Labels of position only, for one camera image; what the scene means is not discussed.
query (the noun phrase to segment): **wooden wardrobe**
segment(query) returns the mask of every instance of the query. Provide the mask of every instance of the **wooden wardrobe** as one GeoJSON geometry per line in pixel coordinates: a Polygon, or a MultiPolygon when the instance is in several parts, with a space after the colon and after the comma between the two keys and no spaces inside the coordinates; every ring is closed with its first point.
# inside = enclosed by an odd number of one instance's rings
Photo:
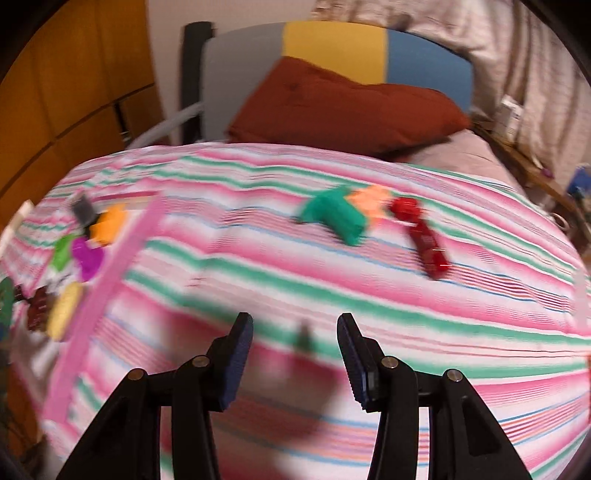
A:
{"type": "Polygon", "coordinates": [[[76,165],[162,120],[144,0],[68,0],[0,83],[0,231],[76,165]]]}

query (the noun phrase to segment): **striped bedsheet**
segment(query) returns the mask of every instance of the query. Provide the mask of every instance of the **striped bedsheet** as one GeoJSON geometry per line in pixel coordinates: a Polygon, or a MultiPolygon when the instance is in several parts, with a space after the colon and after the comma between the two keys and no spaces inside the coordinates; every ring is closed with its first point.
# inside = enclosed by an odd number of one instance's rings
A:
{"type": "MultiPolygon", "coordinates": [[[[131,368],[178,367],[239,311],[254,318],[255,339],[238,399],[213,415],[226,480],[366,478],[379,418],[350,391],[336,342],[342,312],[416,370],[461,369],[536,480],[556,478],[587,432],[591,285],[568,240],[506,184],[304,147],[148,147],[76,167],[23,224],[0,271],[38,286],[80,188],[157,190],[165,215],[90,338],[67,419],[44,422],[59,455],[131,368]],[[426,277],[391,218],[360,247],[293,221],[318,190],[368,184],[421,201],[453,263],[444,280],[426,277]]],[[[163,419],[171,479],[169,411],[163,419]]],[[[422,411],[418,478],[427,465],[422,411]]]]}

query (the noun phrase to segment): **beige curtain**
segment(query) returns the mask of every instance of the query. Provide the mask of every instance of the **beige curtain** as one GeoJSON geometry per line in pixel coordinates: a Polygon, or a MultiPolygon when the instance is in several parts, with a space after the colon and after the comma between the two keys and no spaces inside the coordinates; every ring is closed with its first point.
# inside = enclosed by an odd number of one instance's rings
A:
{"type": "Polygon", "coordinates": [[[586,158],[591,88],[556,35],[519,0],[317,0],[313,20],[408,31],[468,58],[472,113],[492,119],[505,93],[524,105],[517,147],[566,187],[586,158]]]}

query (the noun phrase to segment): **green object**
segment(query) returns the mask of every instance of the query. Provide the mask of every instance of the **green object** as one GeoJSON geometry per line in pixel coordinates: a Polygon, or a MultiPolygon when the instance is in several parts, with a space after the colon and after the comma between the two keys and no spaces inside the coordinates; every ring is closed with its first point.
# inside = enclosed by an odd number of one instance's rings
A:
{"type": "Polygon", "coordinates": [[[75,233],[70,233],[69,235],[61,237],[56,242],[56,246],[54,247],[53,251],[53,258],[51,259],[51,266],[58,272],[61,272],[72,259],[72,252],[70,251],[72,247],[72,241],[78,236],[79,235],[76,235],[75,233]]]}
{"type": "Polygon", "coordinates": [[[4,338],[12,321],[14,283],[9,277],[0,281],[0,340],[4,338]]]}
{"type": "Polygon", "coordinates": [[[368,220],[345,197],[350,193],[342,186],[324,190],[309,200],[298,216],[300,223],[323,223],[346,245],[359,245],[368,220]]]}

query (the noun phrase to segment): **red-brown cushion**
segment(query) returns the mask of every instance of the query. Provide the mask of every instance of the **red-brown cushion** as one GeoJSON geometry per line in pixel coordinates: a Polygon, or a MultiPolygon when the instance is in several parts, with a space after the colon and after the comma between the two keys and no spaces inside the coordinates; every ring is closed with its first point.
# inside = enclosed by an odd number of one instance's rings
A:
{"type": "Polygon", "coordinates": [[[443,93],[408,85],[362,85],[283,57],[228,128],[230,142],[305,145],[387,157],[468,128],[443,93]]]}

